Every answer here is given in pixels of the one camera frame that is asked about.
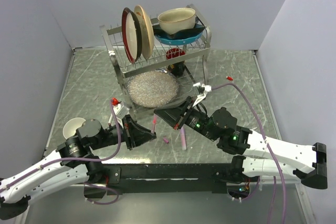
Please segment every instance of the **plate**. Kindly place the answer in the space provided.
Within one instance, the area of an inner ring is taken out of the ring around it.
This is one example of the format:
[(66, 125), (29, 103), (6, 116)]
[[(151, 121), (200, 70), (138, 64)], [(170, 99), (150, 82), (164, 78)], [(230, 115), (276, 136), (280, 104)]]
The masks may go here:
[(194, 36), (194, 37), (190, 37), (187, 39), (166, 39), (161, 37), (160, 35), (155, 35), (156, 39), (161, 42), (162, 44), (165, 45), (170, 45), (170, 46), (182, 46), (182, 45), (187, 45), (190, 43), (193, 43), (195, 41), (197, 41), (200, 37), (202, 36), (202, 33)]
[(193, 28), (184, 29), (184, 30), (178, 31), (175, 34), (167, 34), (164, 30), (162, 30), (160, 25), (153, 26), (154, 34), (159, 35), (160, 37), (166, 38), (166, 39), (187, 39), (190, 37), (195, 37), (196, 35), (203, 32), (204, 29), (205, 29), (205, 26), (200, 25), (200, 24), (195, 24)]
[(170, 103), (180, 89), (176, 77), (164, 69), (132, 76), (126, 87), (131, 100), (145, 108), (157, 108)]
[(152, 27), (152, 22), (145, 10), (140, 5), (137, 5), (134, 8), (134, 13), (139, 20), (141, 28), (142, 56), (146, 60), (148, 60), (152, 55), (154, 48), (154, 31)]
[(127, 58), (134, 64), (141, 56), (141, 28), (136, 14), (127, 7), (122, 12), (121, 32)]

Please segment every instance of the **white bowl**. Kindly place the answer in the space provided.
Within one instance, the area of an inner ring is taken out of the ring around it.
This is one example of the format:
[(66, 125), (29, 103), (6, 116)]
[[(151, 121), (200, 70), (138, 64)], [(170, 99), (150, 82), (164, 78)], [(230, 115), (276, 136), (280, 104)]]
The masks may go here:
[(158, 20), (162, 30), (168, 34), (174, 34), (195, 26), (196, 11), (192, 8), (167, 10), (158, 16)]
[(86, 120), (84, 118), (70, 119), (63, 127), (63, 136), (65, 139), (75, 135), (76, 129), (81, 127)]

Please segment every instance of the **cream bowl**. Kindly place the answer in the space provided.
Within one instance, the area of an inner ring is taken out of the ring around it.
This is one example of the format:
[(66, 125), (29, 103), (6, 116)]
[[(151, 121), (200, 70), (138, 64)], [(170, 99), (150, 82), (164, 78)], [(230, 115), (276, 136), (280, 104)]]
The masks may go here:
[(196, 11), (192, 8), (167, 10), (158, 16), (158, 20), (162, 30), (168, 34), (174, 34), (195, 26)]

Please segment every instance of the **dish rack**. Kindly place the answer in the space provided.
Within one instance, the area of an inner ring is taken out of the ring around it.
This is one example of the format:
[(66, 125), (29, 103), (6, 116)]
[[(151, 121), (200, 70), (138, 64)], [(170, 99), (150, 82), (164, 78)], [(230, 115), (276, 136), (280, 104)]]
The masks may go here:
[[(181, 61), (190, 60), (199, 56), (202, 56), (202, 67), (204, 83), (208, 84), (209, 73), (207, 69), (207, 58), (210, 53), (211, 31), (208, 22), (205, 20), (199, 10), (193, 5), (187, 5), (196, 11), (196, 22), (201, 23), (206, 28), (203, 31), (200, 39), (194, 43), (184, 46), (169, 46), (163, 45), (159, 41), (155, 41), (153, 53), (148, 60), (141, 57), (135, 63), (131, 63), (126, 56), (124, 45), (122, 42), (121, 26), (106, 29), (105, 26), (100, 26), (102, 36), (109, 53), (112, 65), (115, 70), (118, 84), (122, 90), (124, 101), (130, 109), (130, 115), (133, 119), (138, 119), (139, 116), (145, 112), (152, 112), (153, 108), (144, 108), (133, 103), (128, 91), (127, 81), (130, 77), (136, 76), (141, 73), (152, 71), (158, 68), (165, 68), (168, 65), (172, 65)], [(152, 25), (159, 23), (157, 18), (151, 18)], [(176, 58), (166, 59), (166, 52), (172, 48), (182, 49), (185, 54)], [(190, 73), (189, 69), (185, 68), (185, 72), (182, 77), (177, 78), (180, 86), (178, 96), (171, 102), (183, 99), (188, 95), (193, 96), (197, 94), (197, 89), (193, 87), (196, 83), (194, 76)]]

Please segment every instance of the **pink tube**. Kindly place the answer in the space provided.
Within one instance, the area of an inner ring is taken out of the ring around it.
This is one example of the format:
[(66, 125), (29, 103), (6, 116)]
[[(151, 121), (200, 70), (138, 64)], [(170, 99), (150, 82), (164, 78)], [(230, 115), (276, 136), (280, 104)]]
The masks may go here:
[(151, 130), (151, 133), (152, 133), (152, 134), (155, 133), (156, 119), (157, 119), (157, 116), (154, 114), (154, 117), (153, 117), (153, 125), (152, 125), (152, 130)]
[(164, 141), (166, 144), (169, 143), (168, 139), (167, 139), (165, 136), (163, 137), (163, 141)]
[(185, 131), (184, 131), (184, 127), (183, 126), (180, 129), (180, 135), (181, 135), (182, 150), (186, 151), (187, 150), (187, 142), (185, 140)]

